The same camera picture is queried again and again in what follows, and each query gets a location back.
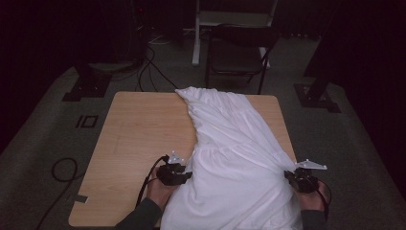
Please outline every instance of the black chair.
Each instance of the black chair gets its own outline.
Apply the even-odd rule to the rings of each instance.
[[[262,89],[268,56],[279,33],[271,27],[220,24],[212,27],[206,60],[206,87],[211,73],[216,75],[248,76],[260,74],[258,94]],[[265,48],[260,55],[259,47]]]

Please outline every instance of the sleeve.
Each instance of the sleeve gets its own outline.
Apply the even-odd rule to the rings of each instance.
[[[327,222],[324,212],[303,210],[301,214],[304,230],[327,230]]]
[[[151,230],[161,216],[161,208],[151,199],[144,198],[134,211],[116,225],[116,229]]]

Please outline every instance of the white cloth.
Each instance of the white cloth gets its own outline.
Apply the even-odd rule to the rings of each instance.
[[[197,144],[192,178],[171,196],[162,230],[301,229],[300,208],[283,176],[295,165],[244,95],[189,87]]]

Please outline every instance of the table top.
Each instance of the table top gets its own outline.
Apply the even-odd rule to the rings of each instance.
[[[247,95],[292,161],[296,161],[278,100]],[[176,93],[119,92],[114,97],[79,189],[69,224],[114,226],[135,208],[138,193],[155,161],[175,150],[189,159],[195,129]]]

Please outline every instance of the chair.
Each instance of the chair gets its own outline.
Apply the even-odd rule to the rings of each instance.
[[[260,74],[258,94],[262,89],[268,56],[279,37],[271,27],[252,27],[220,24],[212,27],[206,60],[205,82],[209,87],[211,73],[217,75],[248,76]],[[260,55],[259,47],[265,48]]]

